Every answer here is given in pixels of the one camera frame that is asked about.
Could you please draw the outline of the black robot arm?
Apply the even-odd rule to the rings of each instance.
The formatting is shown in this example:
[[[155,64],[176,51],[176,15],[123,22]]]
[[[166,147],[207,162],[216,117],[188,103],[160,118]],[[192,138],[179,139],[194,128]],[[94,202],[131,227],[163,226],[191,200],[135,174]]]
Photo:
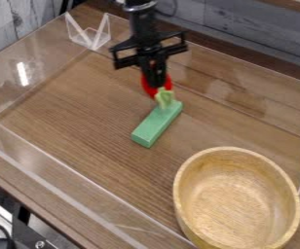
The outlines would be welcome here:
[[[124,0],[130,37],[110,48],[114,66],[140,68],[147,86],[160,88],[167,80],[167,59],[187,51],[183,31],[159,31],[156,0]]]

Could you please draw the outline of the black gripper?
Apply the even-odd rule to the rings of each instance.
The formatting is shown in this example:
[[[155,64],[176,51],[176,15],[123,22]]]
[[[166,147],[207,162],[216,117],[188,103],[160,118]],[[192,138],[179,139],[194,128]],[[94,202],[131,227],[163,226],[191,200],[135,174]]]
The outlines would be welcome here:
[[[166,81],[166,58],[187,51],[184,36],[184,31],[159,32],[158,36],[146,44],[142,44],[135,37],[131,36],[127,40],[110,48],[115,68],[122,69],[132,65],[139,65],[146,85],[152,89],[159,88]],[[162,42],[171,38],[178,38],[179,42],[164,47]],[[118,52],[126,50],[135,50],[135,54],[126,57],[118,57]],[[148,56],[151,59],[156,56],[156,62],[154,63],[147,59],[139,61],[139,58],[143,56]]]

